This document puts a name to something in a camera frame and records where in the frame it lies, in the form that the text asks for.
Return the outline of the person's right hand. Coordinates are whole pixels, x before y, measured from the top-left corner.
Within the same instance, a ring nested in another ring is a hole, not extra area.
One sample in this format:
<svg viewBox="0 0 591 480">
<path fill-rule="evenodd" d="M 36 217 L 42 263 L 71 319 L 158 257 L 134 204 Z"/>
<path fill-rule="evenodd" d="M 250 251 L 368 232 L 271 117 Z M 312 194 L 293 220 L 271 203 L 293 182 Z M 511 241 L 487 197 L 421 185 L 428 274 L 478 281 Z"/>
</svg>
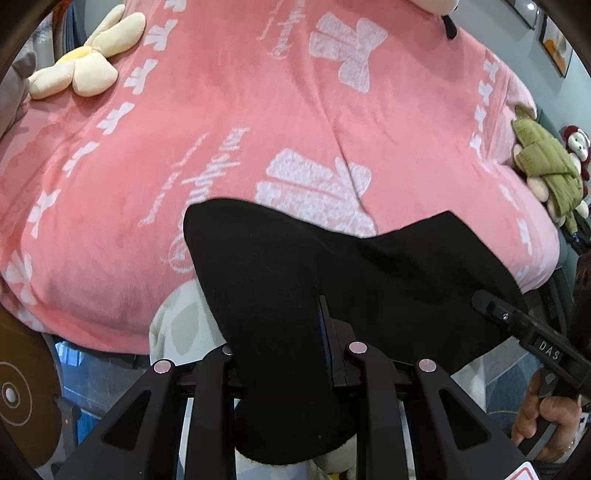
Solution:
<svg viewBox="0 0 591 480">
<path fill-rule="evenodd" d="M 532 438 L 537 430 L 537 419 L 554 423 L 557 428 L 537 456 L 538 461 L 552 462 L 564 456 L 574 445 L 581 416 L 581 401 L 551 396 L 539 399 L 542 371 L 531 378 L 528 390 L 512 427 L 511 438 L 516 445 Z"/>
</svg>

